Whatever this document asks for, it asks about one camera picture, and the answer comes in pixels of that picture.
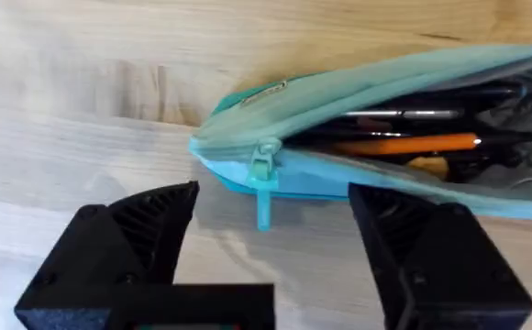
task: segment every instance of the teal pencil case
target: teal pencil case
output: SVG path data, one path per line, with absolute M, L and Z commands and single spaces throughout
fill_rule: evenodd
M 229 189 L 256 194 L 259 230 L 270 228 L 272 197 L 345 199 L 349 182 L 465 204 L 477 215 L 532 219 L 532 143 L 523 147 L 526 160 L 519 168 L 494 169 L 470 183 L 283 144 L 331 118 L 398 96 L 506 78 L 532 86 L 532 45 L 442 49 L 273 82 L 225 97 L 189 149 Z M 532 131 L 532 109 L 509 111 L 505 120 L 487 120 Z

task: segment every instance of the zipper tab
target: zipper tab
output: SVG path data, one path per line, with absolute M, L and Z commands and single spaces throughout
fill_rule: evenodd
M 274 155 L 282 146 L 283 143 L 278 138 L 268 137 L 260 140 L 251 156 L 246 185 L 256 189 L 260 231 L 270 229 L 271 191 L 278 189 L 278 173 Z

